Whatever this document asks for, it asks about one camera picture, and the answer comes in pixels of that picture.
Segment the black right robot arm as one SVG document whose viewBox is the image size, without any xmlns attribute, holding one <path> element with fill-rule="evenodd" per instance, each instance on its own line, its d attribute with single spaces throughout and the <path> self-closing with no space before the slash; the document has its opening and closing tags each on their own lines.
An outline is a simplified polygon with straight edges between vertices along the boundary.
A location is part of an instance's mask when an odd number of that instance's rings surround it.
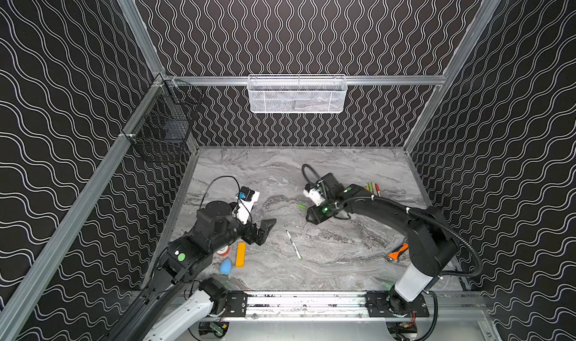
<svg viewBox="0 0 576 341">
<path fill-rule="evenodd" d="M 304 195 L 313 202 L 307 210 L 309 223 L 319 225 L 339 218 L 341 213 L 358 214 L 400 232 L 407 239 L 410 264 L 388 294 L 388 302 L 397 312 L 441 277 L 477 277 L 483 271 L 479 253 L 449 226 L 440 209 L 412 208 L 370 193 L 357 184 L 345 187 L 333 174 L 320 176 L 306 163 L 301 173 L 306 180 Z M 462 249 L 472 256 L 472 269 L 447 271 L 447 264 Z"/>
</svg>

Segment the white pen green end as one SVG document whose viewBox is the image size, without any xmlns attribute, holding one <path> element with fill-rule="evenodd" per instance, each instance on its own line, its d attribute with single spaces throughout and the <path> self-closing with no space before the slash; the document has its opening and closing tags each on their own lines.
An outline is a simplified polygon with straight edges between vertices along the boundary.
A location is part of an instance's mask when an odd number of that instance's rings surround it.
<svg viewBox="0 0 576 341">
<path fill-rule="evenodd" d="M 302 255 L 301 255 L 301 253 L 299 252 L 298 247 L 297 247 L 297 245 L 296 245 L 296 243 L 295 243 L 292 235 L 290 234 L 290 232 L 289 232 L 288 230 L 286 230 L 286 235 L 287 235 L 287 237 L 289 238 L 289 242 L 291 243 L 293 249 L 294 249 L 295 252 L 296 252 L 296 255 L 297 255 L 297 257 L 298 257 L 298 260 L 299 260 L 299 261 L 303 261 Z"/>
</svg>

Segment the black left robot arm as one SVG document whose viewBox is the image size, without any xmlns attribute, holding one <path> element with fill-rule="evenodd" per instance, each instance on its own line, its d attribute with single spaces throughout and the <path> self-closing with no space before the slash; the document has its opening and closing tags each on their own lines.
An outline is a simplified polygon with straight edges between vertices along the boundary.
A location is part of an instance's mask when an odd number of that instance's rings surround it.
<svg viewBox="0 0 576 341">
<path fill-rule="evenodd" d="M 143 340 L 183 287 L 213 262 L 216 251 L 242 239 L 263 245 L 277 220 L 243 223 L 236 202 L 213 201 L 199 209 L 193 228 L 171 242 L 143 291 L 115 323 L 105 340 Z"/>
</svg>

